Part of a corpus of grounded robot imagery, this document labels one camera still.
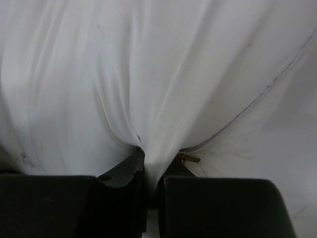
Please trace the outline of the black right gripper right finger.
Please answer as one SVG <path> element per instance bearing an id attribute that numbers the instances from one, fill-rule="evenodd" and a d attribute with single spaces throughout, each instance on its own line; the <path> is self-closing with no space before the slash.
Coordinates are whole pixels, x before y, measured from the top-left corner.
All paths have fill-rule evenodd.
<path id="1" fill-rule="evenodd" d="M 175 157 L 158 183 L 162 238 L 293 238 L 277 187 L 269 180 L 199 178 Z"/>

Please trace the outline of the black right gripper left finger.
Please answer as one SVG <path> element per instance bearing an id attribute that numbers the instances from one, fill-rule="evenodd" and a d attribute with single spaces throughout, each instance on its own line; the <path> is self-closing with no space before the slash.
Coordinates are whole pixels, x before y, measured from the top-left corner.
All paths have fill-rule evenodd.
<path id="1" fill-rule="evenodd" d="M 98 177 L 1 170 L 1 237 L 140 238 L 146 231 L 144 158 L 136 149 Z"/>

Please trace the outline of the white pillow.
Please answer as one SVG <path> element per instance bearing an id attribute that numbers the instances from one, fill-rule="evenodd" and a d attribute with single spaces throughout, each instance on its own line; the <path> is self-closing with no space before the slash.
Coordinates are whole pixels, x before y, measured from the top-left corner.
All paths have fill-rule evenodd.
<path id="1" fill-rule="evenodd" d="M 317 38 L 314 0 L 3 0 L 1 161 L 98 176 L 137 147 L 246 149 Z"/>

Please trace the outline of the brass pillow zipper pull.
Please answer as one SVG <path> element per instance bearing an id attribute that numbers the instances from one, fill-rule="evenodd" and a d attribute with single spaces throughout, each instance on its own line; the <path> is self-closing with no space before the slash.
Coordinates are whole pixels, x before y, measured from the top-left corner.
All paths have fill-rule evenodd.
<path id="1" fill-rule="evenodd" d="M 186 161 L 189 161 L 192 163 L 199 163 L 201 161 L 200 158 L 186 152 L 179 152 L 178 156 L 182 164 L 185 164 Z"/>

